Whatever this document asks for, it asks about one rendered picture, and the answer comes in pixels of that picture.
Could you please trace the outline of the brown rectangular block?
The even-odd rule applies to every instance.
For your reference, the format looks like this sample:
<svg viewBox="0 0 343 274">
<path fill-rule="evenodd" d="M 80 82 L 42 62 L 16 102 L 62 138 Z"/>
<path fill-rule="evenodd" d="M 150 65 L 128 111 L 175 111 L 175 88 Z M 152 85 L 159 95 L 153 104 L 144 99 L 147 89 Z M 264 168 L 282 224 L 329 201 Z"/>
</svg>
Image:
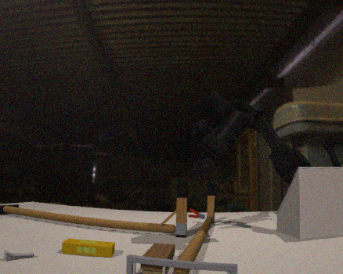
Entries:
<svg viewBox="0 0 343 274">
<path fill-rule="evenodd" d="M 171 259 L 175 255 L 175 245 L 169 243 L 154 243 L 153 246 L 143 255 L 152 258 Z M 143 274 L 162 274 L 163 266 L 141 264 Z"/>
</svg>

